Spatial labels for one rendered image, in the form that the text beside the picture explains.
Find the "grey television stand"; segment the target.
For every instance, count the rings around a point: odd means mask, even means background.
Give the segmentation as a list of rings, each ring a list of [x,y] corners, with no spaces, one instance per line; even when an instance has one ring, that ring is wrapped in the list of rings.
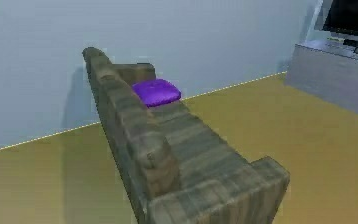
[[[358,54],[334,41],[296,44],[285,83],[358,114]]]

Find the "brown striped sofa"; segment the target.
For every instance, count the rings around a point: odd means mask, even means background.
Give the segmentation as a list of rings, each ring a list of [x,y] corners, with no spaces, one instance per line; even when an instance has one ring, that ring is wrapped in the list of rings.
[[[138,224],[273,224],[290,182],[283,166],[247,161],[182,102],[147,107],[132,87],[155,80],[152,64],[82,55]]]

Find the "purple cushion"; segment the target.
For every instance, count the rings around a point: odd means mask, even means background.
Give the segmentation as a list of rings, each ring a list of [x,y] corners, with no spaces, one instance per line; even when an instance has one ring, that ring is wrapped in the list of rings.
[[[181,98],[180,90],[164,79],[139,82],[132,89],[147,107],[156,107],[177,101]]]

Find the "black television set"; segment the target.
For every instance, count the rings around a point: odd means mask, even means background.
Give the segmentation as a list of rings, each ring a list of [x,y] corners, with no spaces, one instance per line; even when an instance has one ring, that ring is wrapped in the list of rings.
[[[323,30],[358,36],[358,0],[333,0]],[[354,52],[358,54],[358,43]]]

